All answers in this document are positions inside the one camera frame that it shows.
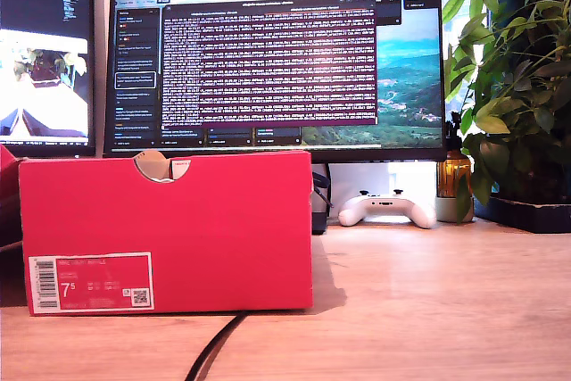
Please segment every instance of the black cable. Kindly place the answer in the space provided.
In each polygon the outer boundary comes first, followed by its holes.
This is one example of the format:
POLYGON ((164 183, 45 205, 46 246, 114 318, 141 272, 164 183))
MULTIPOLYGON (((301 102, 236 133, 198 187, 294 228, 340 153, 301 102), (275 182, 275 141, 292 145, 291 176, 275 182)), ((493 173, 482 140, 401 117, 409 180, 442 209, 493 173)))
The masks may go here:
POLYGON ((208 358, 208 356, 212 353, 212 351, 216 348, 216 346, 223 340, 225 337, 230 335, 234 329, 238 327, 240 323, 246 318, 249 314, 249 311, 242 311, 233 319, 231 319, 227 325, 225 325, 217 334, 214 336, 211 341, 204 347, 203 351, 199 354, 199 356, 194 361, 192 368, 188 371, 188 375, 185 378, 185 381, 195 381, 196 377, 200 373, 200 368, 203 366, 204 362, 208 358))
MULTIPOLYGON (((329 201, 331 201, 331 170, 329 169, 329 163, 326 162, 325 163, 325 176, 326 178, 329 179, 329 186, 327 187, 327 199, 329 201)), ((331 207, 329 206, 329 204, 326 207, 326 211, 325 213, 327 213, 327 217, 329 217, 329 212, 331 211, 331 207)))

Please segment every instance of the cardboard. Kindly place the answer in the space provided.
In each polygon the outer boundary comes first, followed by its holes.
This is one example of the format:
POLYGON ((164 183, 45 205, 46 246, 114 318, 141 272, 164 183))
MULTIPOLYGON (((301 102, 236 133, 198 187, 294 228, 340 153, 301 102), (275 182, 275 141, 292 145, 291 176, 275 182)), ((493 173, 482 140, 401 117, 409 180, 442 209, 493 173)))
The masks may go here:
POLYGON ((0 144, 0 246, 21 239, 20 196, 18 188, 18 164, 15 158, 0 144))
POLYGON ((173 162, 177 180, 156 154, 21 164, 30 314, 312 306, 310 155, 173 162))

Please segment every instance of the second monitor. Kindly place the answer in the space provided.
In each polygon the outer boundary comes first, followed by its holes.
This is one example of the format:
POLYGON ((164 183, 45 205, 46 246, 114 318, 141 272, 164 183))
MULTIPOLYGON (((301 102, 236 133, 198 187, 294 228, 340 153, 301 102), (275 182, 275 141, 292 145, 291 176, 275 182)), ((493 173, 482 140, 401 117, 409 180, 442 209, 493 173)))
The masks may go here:
POLYGON ((442 159, 441 0, 111 0, 105 154, 442 159))

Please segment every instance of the monitor screen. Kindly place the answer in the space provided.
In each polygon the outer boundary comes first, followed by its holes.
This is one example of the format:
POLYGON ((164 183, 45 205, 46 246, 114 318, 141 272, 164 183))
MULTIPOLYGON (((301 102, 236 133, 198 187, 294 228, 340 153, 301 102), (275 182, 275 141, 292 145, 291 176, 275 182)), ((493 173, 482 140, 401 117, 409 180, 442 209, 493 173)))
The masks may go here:
POLYGON ((111 0, 104 152, 442 159, 441 0, 111 0))
POLYGON ((0 143, 95 154, 94 0, 0 0, 0 143))

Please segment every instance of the monitor bezel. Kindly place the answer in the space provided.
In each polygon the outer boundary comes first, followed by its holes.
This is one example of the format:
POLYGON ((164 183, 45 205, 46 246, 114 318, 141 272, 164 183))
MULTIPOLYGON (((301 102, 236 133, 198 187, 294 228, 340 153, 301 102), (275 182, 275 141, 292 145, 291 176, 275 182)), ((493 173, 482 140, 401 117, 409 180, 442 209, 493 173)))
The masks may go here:
POLYGON ((225 149, 221 147, 216 150, 196 150, 192 147, 185 149, 177 149, 175 151, 168 150, 164 147, 149 147, 149 148, 133 148, 133 150, 112 150, 112 115, 113 115, 113 100, 111 95, 114 94, 114 85, 112 82, 112 59, 114 56, 114 40, 112 32, 114 32, 115 24, 115 4, 110 0, 109 7, 109 33, 108 33, 108 46, 107 46, 107 93, 106 93, 106 108, 105 108, 105 132, 103 138, 103 157, 110 158, 125 158, 134 156, 145 149, 156 149, 164 154, 164 156, 173 158, 189 155, 215 155, 215 154, 231 154, 231 153, 266 153, 275 151, 290 151, 290 150, 306 150, 311 153, 312 162, 388 162, 388 161, 443 161, 446 159, 446 146, 445 146, 445 121, 446 121, 446 108, 444 97, 444 65, 443 65, 443 15, 442 15, 442 0, 438 0, 438 21, 439 21, 439 38, 440 44, 440 85, 441 85, 441 112, 442 112, 442 146, 440 147, 424 147, 424 148, 366 148, 365 145, 360 145, 355 148, 335 148, 335 149, 312 149, 310 146, 291 146, 287 148, 268 148, 268 147, 248 147, 240 150, 225 149))
POLYGON ((89 38, 87 40, 87 69, 91 70, 91 103, 87 103, 87 145, 15 145, 0 142, 11 154, 29 158, 64 158, 74 156, 95 156, 95 0, 89 0, 89 38))

